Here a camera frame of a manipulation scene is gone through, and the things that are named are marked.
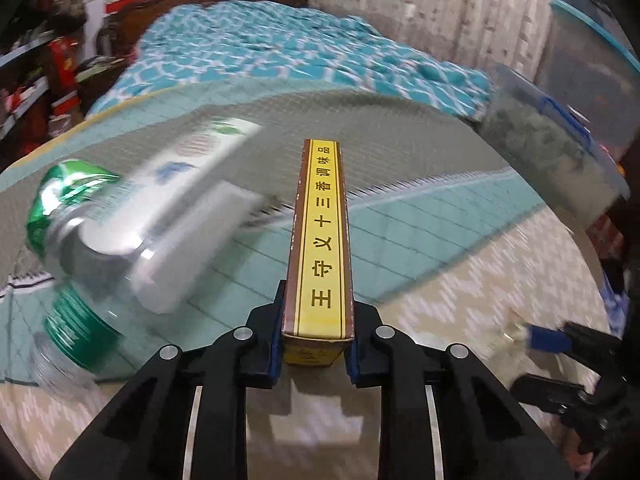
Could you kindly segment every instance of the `blue container lid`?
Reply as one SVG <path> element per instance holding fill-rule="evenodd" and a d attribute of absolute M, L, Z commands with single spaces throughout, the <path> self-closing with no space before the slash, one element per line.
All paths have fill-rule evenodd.
<path fill-rule="evenodd" d="M 633 53 L 629 52 L 627 48 L 625 48 L 616 38 L 614 38 L 607 29 L 598 25 L 585 13 L 580 12 L 580 10 L 572 7 L 567 2 L 564 2 L 562 0 L 551 0 L 551 3 L 549 3 L 549 5 L 552 7 L 552 9 L 564 10 L 564 12 L 568 12 L 575 18 L 578 18 L 579 20 L 584 22 L 584 24 L 588 27 L 591 27 L 596 34 L 599 34 L 603 40 L 607 41 L 613 47 L 613 49 L 617 50 L 620 55 L 629 62 L 633 69 L 636 70 L 636 72 L 640 73 L 640 61 L 636 59 L 636 56 L 634 56 Z"/>

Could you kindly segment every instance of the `white curtain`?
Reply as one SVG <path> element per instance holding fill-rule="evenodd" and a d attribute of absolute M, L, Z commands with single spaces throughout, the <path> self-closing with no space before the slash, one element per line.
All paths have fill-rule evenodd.
<path fill-rule="evenodd" d="M 487 70 L 501 62 L 533 79 L 548 35 L 550 0 L 311 0 L 365 18 L 380 33 L 437 59 Z"/>

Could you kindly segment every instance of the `yellow box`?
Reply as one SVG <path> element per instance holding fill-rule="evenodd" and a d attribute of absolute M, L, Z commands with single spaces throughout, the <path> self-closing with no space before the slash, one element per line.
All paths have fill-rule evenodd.
<path fill-rule="evenodd" d="M 340 146 L 307 139 L 294 214 L 284 362 L 327 366 L 353 340 L 353 290 Z"/>

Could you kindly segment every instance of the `white label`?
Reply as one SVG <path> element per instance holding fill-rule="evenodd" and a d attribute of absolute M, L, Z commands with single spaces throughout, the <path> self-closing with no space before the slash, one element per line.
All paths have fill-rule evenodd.
<path fill-rule="evenodd" d="M 129 254 L 149 230 L 224 158 L 260 126 L 216 119 L 181 137 L 100 197 L 80 227 L 87 247 L 102 254 Z"/>

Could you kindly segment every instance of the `plastic storage box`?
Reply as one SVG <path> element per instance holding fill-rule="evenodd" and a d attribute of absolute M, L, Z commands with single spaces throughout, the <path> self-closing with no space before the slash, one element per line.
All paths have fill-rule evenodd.
<path fill-rule="evenodd" d="M 494 94 L 479 128 L 551 208 L 589 226 L 629 188 L 587 129 L 532 83 L 495 67 Z"/>
<path fill-rule="evenodd" d="M 591 135 L 620 160 L 640 128 L 640 62 L 589 16 L 561 0 L 534 82 L 588 120 Z"/>

